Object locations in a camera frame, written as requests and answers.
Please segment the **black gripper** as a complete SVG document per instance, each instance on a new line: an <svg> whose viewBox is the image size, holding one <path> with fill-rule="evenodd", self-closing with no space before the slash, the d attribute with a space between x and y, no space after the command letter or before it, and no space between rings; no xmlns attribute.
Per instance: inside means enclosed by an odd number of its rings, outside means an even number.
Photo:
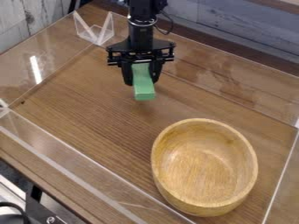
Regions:
<svg viewBox="0 0 299 224"><path fill-rule="evenodd" d="M171 41L155 38L156 21L128 21L127 38L107 47L107 64L121 66L124 83L133 85L132 64L149 63L152 82L156 83L163 71L164 62L173 61L173 48Z"/></svg>

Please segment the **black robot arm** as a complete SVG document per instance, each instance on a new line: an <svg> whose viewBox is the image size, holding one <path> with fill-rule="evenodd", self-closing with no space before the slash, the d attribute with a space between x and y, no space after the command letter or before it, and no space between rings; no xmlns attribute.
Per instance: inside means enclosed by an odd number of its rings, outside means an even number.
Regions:
<svg viewBox="0 0 299 224"><path fill-rule="evenodd" d="M153 83L159 81L164 63L173 61L172 41L155 38L157 14L168 15L167 0L125 0L128 6L127 38L107 47L107 64L121 68L123 80L133 85L133 65L145 64Z"/></svg>

